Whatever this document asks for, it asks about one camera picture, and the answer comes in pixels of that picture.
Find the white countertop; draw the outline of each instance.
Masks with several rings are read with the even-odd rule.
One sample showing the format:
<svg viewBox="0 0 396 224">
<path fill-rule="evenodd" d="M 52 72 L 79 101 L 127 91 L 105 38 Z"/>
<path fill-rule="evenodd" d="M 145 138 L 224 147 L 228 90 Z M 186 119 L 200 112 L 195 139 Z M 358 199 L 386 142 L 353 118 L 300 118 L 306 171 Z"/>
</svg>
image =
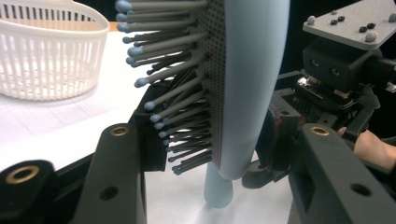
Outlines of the white countertop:
<svg viewBox="0 0 396 224">
<path fill-rule="evenodd" d="M 47 160 L 55 169 L 94 152 L 103 129 L 129 120 L 145 88 L 134 81 L 145 68 L 131 68 L 121 39 L 109 33 L 97 87 L 57 102 L 30 102 L 0 95 L 0 170 L 26 160 Z M 292 196 L 287 178 L 262 189 L 233 182 L 233 201 L 224 209 L 205 203 L 205 166 L 177 176 L 147 173 L 148 224 L 285 224 Z"/>
</svg>

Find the black mechanical part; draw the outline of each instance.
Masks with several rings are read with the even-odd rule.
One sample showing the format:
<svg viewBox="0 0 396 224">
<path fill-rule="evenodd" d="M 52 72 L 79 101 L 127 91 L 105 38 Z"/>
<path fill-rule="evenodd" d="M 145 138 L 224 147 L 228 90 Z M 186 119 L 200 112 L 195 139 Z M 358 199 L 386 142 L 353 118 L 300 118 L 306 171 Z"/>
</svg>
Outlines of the black mechanical part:
<svg viewBox="0 0 396 224">
<path fill-rule="evenodd" d="M 48 161 L 23 161 L 0 173 L 0 223 L 42 223 L 58 193 Z"/>
<path fill-rule="evenodd" d="M 389 82 L 396 78 L 396 61 L 379 56 L 371 56 L 364 63 L 363 71 L 366 82 L 375 84 L 378 88 L 385 89 Z"/>
<path fill-rule="evenodd" d="M 67 224 L 73 218 L 92 157 L 88 155 L 56 172 L 59 193 L 43 224 Z"/>
<path fill-rule="evenodd" d="M 331 88 L 349 92 L 362 81 L 361 68 L 373 54 L 373 51 L 318 38 L 303 50 L 304 68 L 309 76 Z"/>
<path fill-rule="evenodd" d="M 368 128 L 368 123 L 376 109 L 380 107 L 378 98 L 374 95 L 373 90 L 365 87 L 361 90 L 362 97 L 357 100 L 358 105 L 362 105 L 362 109 L 347 125 L 343 138 L 350 142 L 356 142 L 361 132 Z"/>
<path fill-rule="evenodd" d="M 338 133 L 305 124 L 289 174 L 302 223 L 394 223 L 396 203 Z"/>
<path fill-rule="evenodd" d="M 298 132 L 300 118 L 301 115 L 275 91 L 256 146 L 259 161 L 251 163 L 242 178 L 246 188 L 261 188 L 288 174 L 295 155 L 293 138 Z"/>
<path fill-rule="evenodd" d="M 145 102 L 152 101 L 164 94 L 168 90 L 169 81 L 157 82 L 150 85 L 139 103 L 136 111 L 132 114 L 128 123 L 132 123 L 139 130 L 139 141 L 141 144 L 143 171 L 164 171 L 166 165 L 166 150 L 163 139 L 158 136 L 158 130 L 154 128 L 149 119 L 151 115 L 159 112 L 159 105 L 148 112 L 145 109 Z"/>
<path fill-rule="evenodd" d="M 361 96 L 360 94 L 349 94 L 347 97 L 343 97 L 334 94 L 333 88 L 311 79 L 314 78 L 302 77 L 299 79 L 295 86 L 297 98 L 294 98 L 291 103 L 300 113 L 310 114 L 311 117 L 314 111 L 310 110 L 315 110 L 315 108 L 310 108 L 311 105 L 316 105 L 319 110 L 340 115 L 347 113 L 355 104 L 356 98 Z M 320 111 L 311 119 L 316 122 L 318 116 L 320 116 Z"/>
<path fill-rule="evenodd" d="M 73 223 L 147 223 L 139 134 L 115 124 L 99 139 Z"/>
</svg>

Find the mounting hole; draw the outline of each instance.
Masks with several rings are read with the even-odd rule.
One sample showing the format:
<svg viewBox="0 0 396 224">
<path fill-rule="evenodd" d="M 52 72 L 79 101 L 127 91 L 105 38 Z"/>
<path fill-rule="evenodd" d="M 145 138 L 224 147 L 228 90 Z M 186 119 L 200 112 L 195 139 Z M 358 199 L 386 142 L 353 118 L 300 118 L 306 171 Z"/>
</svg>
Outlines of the mounting hole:
<svg viewBox="0 0 396 224">
<path fill-rule="evenodd" d="M 311 61 L 309 61 L 309 62 L 312 64 L 312 66 L 319 67 L 319 63 L 317 62 L 317 60 L 311 59 Z"/>
<path fill-rule="evenodd" d="M 123 136 L 129 132 L 129 128 L 127 127 L 117 127 L 110 131 L 110 133 L 114 136 Z"/>
<path fill-rule="evenodd" d="M 311 132 L 315 133 L 317 135 L 322 135 L 322 136 L 327 136 L 330 134 L 329 131 L 327 131 L 324 128 L 320 128 L 320 127 L 312 127 Z"/>
<path fill-rule="evenodd" d="M 280 111 L 280 113 L 282 115 L 290 115 L 289 111 L 286 111 L 286 110 L 282 110 L 282 111 Z"/>
<path fill-rule="evenodd" d="M 38 166 L 23 166 L 11 172 L 6 178 L 6 183 L 10 185 L 16 185 L 26 182 L 35 177 L 38 174 L 38 171 L 40 171 Z"/>
<path fill-rule="evenodd" d="M 119 189 L 117 189 L 114 186 L 110 186 L 110 187 L 107 187 L 104 190 L 102 190 L 102 192 L 100 192 L 100 196 L 99 197 L 103 201 L 108 201 L 108 200 L 111 200 L 114 197 L 116 197 L 117 194 L 119 194 Z"/>
<path fill-rule="evenodd" d="M 367 189 L 364 185 L 361 184 L 352 184 L 350 188 L 364 197 L 369 197 L 372 194 L 372 192 L 369 189 Z"/>
<path fill-rule="evenodd" d="M 340 72 L 335 68 L 331 68 L 329 71 L 332 76 L 340 77 L 340 75 L 341 75 Z"/>
</svg>

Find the gray metal plate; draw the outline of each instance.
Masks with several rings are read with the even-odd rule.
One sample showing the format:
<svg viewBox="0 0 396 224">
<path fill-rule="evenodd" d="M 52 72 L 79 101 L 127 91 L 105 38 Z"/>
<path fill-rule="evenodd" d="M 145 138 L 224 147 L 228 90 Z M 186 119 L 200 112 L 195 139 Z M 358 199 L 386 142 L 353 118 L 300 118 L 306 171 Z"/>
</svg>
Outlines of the gray metal plate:
<svg viewBox="0 0 396 224">
<path fill-rule="evenodd" d="M 395 12 L 393 0 L 363 0 L 315 18 L 313 25 L 308 25 L 306 21 L 303 30 L 354 48 L 373 50 L 396 32 L 396 22 L 389 22 L 389 16 Z M 331 25 L 332 20 L 337 21 L 341 16 L 345 17 L 344 21 Z M 375 23 L 375 28 L 360 33 L 359 29 L 368 23 Z M 376 39 L 367 42 L 366 36 L 373 32 L 376 33 Z"/>
</svg>

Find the white plastic basket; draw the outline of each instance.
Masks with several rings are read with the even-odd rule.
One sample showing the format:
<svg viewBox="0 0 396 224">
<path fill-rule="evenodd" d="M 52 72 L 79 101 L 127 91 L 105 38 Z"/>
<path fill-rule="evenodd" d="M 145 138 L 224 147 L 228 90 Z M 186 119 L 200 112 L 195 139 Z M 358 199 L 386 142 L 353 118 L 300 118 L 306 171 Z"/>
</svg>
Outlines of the white plastic basket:
<svg viewBox="0 0 396 224">
<path fill-rule="evenodd" d="M 55 100 L 92 89 L 108 27 L 72 0 L 0 0 L 0 93 Z"/>
</svg>

